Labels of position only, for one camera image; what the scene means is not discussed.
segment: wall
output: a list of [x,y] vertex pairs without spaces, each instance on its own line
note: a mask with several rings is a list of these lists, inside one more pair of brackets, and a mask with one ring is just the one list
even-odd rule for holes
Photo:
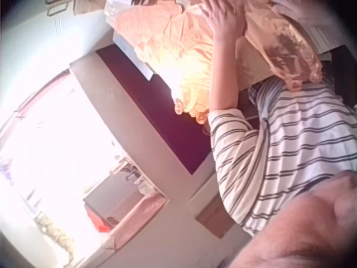
[[[195,220],[197,209],[190,208],[192,196],[214,173],[212,155],[191,175],[96,53],[71,64],[71,70],[114,137],[170,200],[102,267],[211,268],[238,252],[249,240],[240,227],[220,240]],[[209,202],[216,191],[201,194]]]
[[25,210],[20,196],[2,176],[0,176],[0,227],[6,239],[34,267],[60,268],[66,264],[68,255],[66,256],[62,249],[40,232]]
[[187,113],[178,115],[171,90],[159,75],[150,81],[116,45],[97,54],[177,158],[193,174],[211,151],[210,137]]
[[0,126],[20,103],[74,60],[112,44],[113,29],[101,11],[47,17],[45,1],[20,2],[1,32]]

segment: hand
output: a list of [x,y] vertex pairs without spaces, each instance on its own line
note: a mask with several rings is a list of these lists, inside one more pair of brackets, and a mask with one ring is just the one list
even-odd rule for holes
[[244,16],[244,8],[239,1],[234,8],[229,0],[203,0],[201,11],[211,27],[214,41],[233,40],[244,35],[247,22]]
[[272,0],[273,10],[306,26],[333,25],[333,17],[323,1]]

